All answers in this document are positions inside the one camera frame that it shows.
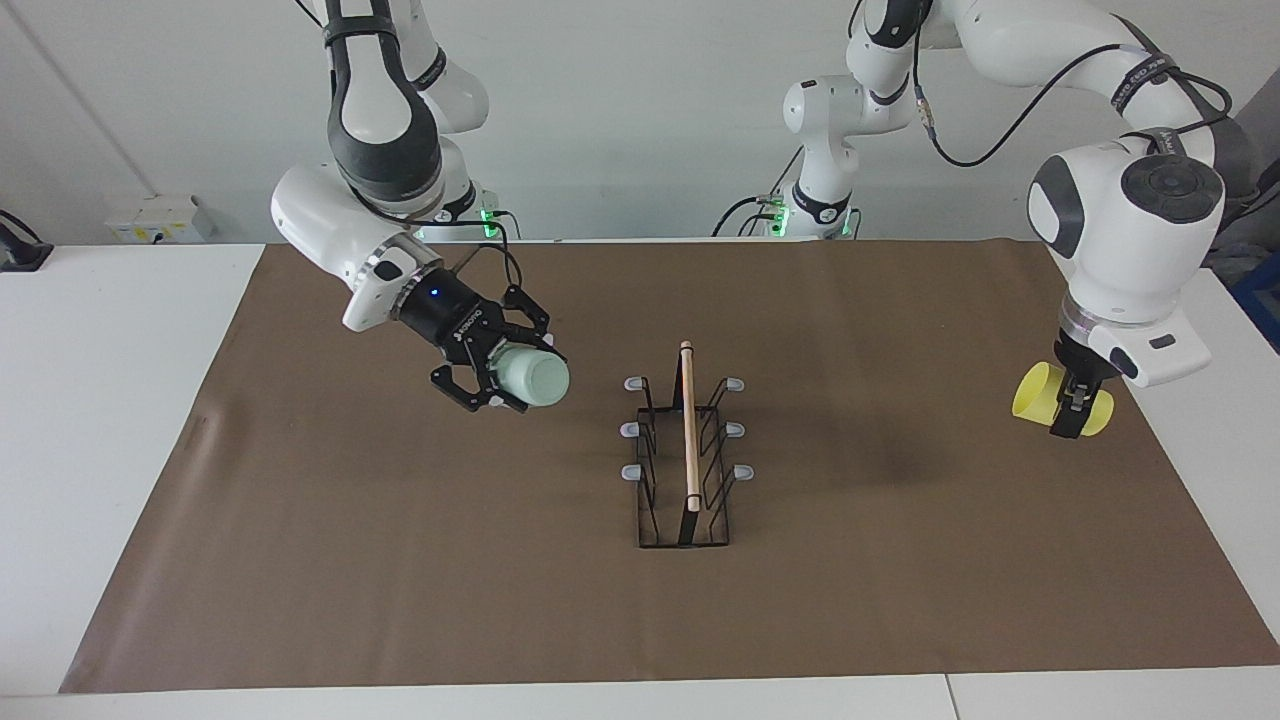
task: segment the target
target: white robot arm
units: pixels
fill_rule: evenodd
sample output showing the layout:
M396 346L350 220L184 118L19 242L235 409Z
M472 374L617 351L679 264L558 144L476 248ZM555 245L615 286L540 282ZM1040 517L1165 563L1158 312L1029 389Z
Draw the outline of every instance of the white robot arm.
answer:
M1207 365L1178 299L1247 182L1248 161L1231 152L1242 135L1138 28L1084 0L867 0L849 44L852 74L787 95L805 165L783 188L786 233L838 232L856 170L846 137L906 127L915 106L937 145L919 79L909 87L918 33L923 47L964 47L1004 85L1098 92L1140 129L1053 155L1030 187L1033 229L1076 265L1055 346L1066 373L1052 432L1079 437L1105 379L1144 387Z
M568 389L568 369L552 347L550 316L518 281L500 302L481 297L408 231L492 227L488 218L466 219L481 191L457 146L439 137L480 127L484 88L448 61L420 0L325 0L319 15L334 163L284 174L271 197L280 233L347 283L348 328L401 320L438 347L445 364L431 382L463 407L554 405ZM531 324L508 322L504 310ZM476 392L454 382L456 365L475 373Z

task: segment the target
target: wooden dowel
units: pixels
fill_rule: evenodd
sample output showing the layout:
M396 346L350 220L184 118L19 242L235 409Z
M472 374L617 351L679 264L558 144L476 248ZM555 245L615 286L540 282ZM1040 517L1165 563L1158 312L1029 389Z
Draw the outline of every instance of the wooden dowel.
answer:
M687 509L701 512L701 474L698 471L698 398L694 396L694 343L687 340L680 343L681 392L685 400L685 486Z

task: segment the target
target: brown tabletop covering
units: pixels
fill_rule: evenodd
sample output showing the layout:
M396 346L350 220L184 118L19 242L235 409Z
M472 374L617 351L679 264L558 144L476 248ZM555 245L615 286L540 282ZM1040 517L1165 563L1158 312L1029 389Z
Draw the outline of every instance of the brown tabletop covering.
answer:
M434 348L346 331L342 283L268 247L63 691L1280 662L1123 386L1093 439L1010 416L1056 333L1043 247L518 256L573 387L470 415ZM746 380L758 477L732 546L643 551L622 380L668 393L684 338L704 392Z

